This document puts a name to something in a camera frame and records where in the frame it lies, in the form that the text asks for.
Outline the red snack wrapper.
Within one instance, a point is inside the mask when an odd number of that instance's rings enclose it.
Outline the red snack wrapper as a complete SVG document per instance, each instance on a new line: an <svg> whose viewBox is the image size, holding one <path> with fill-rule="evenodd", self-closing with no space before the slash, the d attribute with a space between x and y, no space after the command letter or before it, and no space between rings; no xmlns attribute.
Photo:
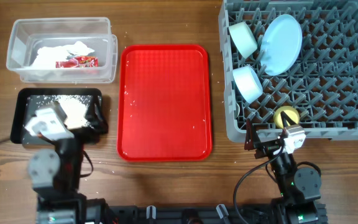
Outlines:
<svg viewBox="0 0 358 224"><path fill-rule="evenodd" d="M86 68L98 67L98 58L94 56L77 56L64 62L56 62L57 68Z"/></svg>

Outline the light blue plate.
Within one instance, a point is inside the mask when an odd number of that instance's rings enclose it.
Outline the light blue plate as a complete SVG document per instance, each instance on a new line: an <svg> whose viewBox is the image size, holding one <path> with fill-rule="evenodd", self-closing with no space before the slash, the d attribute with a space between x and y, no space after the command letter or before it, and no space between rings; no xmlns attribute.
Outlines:
<svg viewBox="0 0 358 224"><path fill-rule="evenodd" d="M302 45L302 31L298 21L289 14L274 19L262 38L261 66L270 76L286 72L297 60Z"/></svg>

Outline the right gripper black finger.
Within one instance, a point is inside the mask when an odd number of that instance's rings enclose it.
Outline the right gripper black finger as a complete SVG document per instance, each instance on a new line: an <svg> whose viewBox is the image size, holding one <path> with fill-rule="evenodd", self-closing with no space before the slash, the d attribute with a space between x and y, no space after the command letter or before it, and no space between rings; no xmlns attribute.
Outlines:
<svg viewBox="0 0 358 224"><path fill-rule="evenodd" d="M260 139L257 132L252 124L252 121L247 118L246 120L246 139L244 143L244 149L251 151L259 147Z"/></svg>
<svg viewBox="0 0 358 224"><path fill-rule="evenodd" d="M280 116L284 128L291 126L293 124L293 120L286 114L286 112L282 111L280 113Z"/></svg>

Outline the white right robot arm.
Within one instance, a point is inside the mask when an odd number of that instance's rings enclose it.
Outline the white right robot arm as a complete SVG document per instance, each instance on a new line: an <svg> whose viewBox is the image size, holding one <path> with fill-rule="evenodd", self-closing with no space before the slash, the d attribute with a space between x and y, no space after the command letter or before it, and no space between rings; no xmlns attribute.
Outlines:
<svg viewBox="0 0 358 224"><path fill-rule="evenodd" d="M293 153L302 147L305 130L294 122L285 112L280 113L283 128L273 140L261 141L252 121L246 122L244 149L255 151L255 158L267 161L248 171L236 185L261 167L271 167L270 178L278 185L281 197L271 201L272 216L275 223L325 223L325 206L316 201L321 198L321 169L314 163L295 162Z"/></svg>

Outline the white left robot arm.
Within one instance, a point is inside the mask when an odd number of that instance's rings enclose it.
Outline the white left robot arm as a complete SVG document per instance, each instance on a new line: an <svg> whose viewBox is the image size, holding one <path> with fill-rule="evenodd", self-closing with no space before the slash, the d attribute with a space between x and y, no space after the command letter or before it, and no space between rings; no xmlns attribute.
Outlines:
<svg viewBox="0 0 358 224"><path fill-rule="evenodd" d="M58 102L44 106L26 124L35 137L54 146L41 149L29 160L27 171L37 193L36 223L114 223L116 216L104 199L89 200L79 193L81 165L89 156L86 144L95 144L108 133L99 98L92 96L84 126L68 129L67 114Z"/></svg>

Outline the white tissue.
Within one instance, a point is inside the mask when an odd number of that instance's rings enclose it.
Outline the white tissue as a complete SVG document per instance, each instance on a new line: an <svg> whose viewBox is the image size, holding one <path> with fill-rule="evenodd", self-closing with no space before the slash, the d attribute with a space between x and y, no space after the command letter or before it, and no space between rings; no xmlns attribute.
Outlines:
<svg viewBox="0 0 358 224"><path fill-rule="evenodd" d="M38 49L37 56L30 67L39 69L56 68L57 62L68 62L71 58L88 56L91 53L94 53L94 49L89 48L81 41L76 41L71 45L42 47Z"/></svg>

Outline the yellow plastic cup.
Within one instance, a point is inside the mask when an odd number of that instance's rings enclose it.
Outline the yellow plastic cup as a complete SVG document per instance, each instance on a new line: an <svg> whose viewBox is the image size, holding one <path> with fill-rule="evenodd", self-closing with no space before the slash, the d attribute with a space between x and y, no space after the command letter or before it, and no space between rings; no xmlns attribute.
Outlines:
<svg viewBox="0 0 358 224"><path fill-rule="evenodd" d="M300 122L300 115L294 107L282 106L275 111L273 115L273 121L277 128L283 129L283 121L285 121L287 125L290 125L290 121L298 124Z"/></svg>

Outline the light blue bowl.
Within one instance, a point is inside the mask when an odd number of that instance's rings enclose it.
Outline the light blue bowl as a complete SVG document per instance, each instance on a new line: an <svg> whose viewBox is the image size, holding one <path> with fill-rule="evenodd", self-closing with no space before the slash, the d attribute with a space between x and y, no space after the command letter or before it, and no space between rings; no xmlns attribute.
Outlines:
<svg viewBox="0 0 358 224"><path fill-rule="evenodd" d="M246 102L252 103L262 95L262 84L251 66L246 65L245 67L234 69L233 77L240 94Z"/></svg>

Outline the green bowl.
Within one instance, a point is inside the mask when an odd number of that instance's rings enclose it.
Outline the green bowl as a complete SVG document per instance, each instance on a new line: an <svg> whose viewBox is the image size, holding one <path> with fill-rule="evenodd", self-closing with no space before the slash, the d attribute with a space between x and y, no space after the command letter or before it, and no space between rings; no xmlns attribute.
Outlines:
<svg viewBox="0 0 358 224"><path fill-rule="evenodd" d="M229 26L229 34L238 52L245 59L249 58L257 50L256 39L246 22Z"/></svg>

